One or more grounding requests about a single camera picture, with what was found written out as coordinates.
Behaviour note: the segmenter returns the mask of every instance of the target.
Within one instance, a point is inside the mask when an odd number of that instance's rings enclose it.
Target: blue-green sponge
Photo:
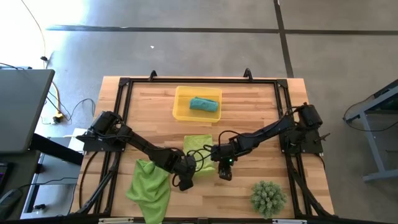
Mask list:
[[[189,102],[189,108],[192,110],[216,112],[218,108],[218,103],[213,100],[203,99],[196,96],[192,98]]]

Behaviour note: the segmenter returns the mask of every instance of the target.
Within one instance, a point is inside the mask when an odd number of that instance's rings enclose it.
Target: yellow plastic container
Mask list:
[[[173,116],[182,121],[217,122],[221,118],[221,99],[223,92],[217,88],[178,86],[175,91]],[[191,110],[189,102],[194,97],[214,100],[218,103],[216,112]]]

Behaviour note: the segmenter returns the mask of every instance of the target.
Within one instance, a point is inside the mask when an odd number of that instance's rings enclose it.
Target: wooden tabletop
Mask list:
[[[101,111],[112,111],[118,90],[120,77],[104,77],[96,116]],[[287,79],[292,106],[308,102],[304,80]],[[179,85],[205,86],[220,88],[223,91],[221,119],[217,123],[177,121],[173,115],[175,88]],[[216,144],[223,130],[239,133],[253,132],[278,119],[275,93],[270,84],[227,84],[227,83],[135,83],[132,89],[127,125],[137,134],[156,146],[183,148],[186,135],[212,134]],[[226,142],[230,134],[222,135]],[[92,153],[85,156],[81,174]],[[99,152],[88,168],[83,184],[82,201],[85,203],[98,185],[104,153]],[[333,213],[328,183],[320,158],[303,154],[303,164],[308,188],[326,211]],[[125,193],[130,187],[137,159],[148,160],[147,156],[129,146],[122,154],[118,179],[113,200],[113,217],[141,217],[140,208]],[[259,145],[252,153],[240,157],[233,168],[233,179],[222,180],[215,173],[208,177],[194,178],[194,187],[184,192],[170,186],[171,196],[166,217],[217,217],[217,218],[260,218],[250,203],[251,187],[260,180],[279,184],[288,195],[284,210],[276,217],[293,218],[293,206],[290,196],[289,180],[285,157],[280,152],[278,137]],[[75,190],[71,212],[78,210],[79,185]],[[102,209],[108,197],[108,188],[104,191]],[[304,212],[302,194],[298,190],[300,208]]]

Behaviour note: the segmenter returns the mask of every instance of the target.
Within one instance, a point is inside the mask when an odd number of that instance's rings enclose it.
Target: gray floor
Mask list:
[[[277,28],[272,0],[26,3],[42,26]],[[280,5],[287,29],[398,29],[397,1],[280,0]],[[18,28],[27,26],[24,30],[38,35],[23,5],[10,2],[9,7],[20,14]],[[7,34],[7,40],[13,35]],[[162,76],[241,76],[249,67],[255,77],[286,77],[278,34],[46,31],[45,36],[49,67],[56,71],[55,83],[69,110],[81,99],[96,101],[105,75],[148,75],[155,69]],[[1,61],[40,68],[40,37],[20,39],[5,47],[8,54],[0,54]],[[287,42],[294,76],[305,79],[310,102],[325,122],[321,131],[331,132],[323,145],[336,214],[397,223],[398,179],[362,181],[362,175],[375,172],[376,166],[363,133],[347,127],[341,117],[349,105],[398,77],[398,36],[288,35]],[[63,136],[73,128],[86,128],[90,107],[79,106],[71,125],[39,123],[37,132]],[[52,113],[46,105],[43,116]]]

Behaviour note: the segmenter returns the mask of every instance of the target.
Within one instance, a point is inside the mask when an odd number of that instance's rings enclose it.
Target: green towel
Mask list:
[[[146,223],[162,223],[170,199],[169,173],[138,159],[126,196],[139,205]]]
[[[191,110],[193,109],[216,112],[218,108],[218,103],[213,100],[199,98],[196,96],[189,101],[189,108]]]
[[[196,135],[196,136],[185,136],[184,137],[184,152],[187,153],[191,150],[203,149],[203,145],[213,145],[213,137],[211,134],[203,134],[203,135]],[[203,157],[206,157],[210,154],[210,152],[201,150],[199,151]],[[201,159],[201,156],[198,153],[195,153],[195,160],[198,161]],[[201,167],[201,163],[197,162],[197,170]],[[211,161],[210,156],[204,160],[203,168],[194,174],[194,176],[203,176],[203,175],[210,175],[215,173],[215,168],[213,166],[214,162]]]

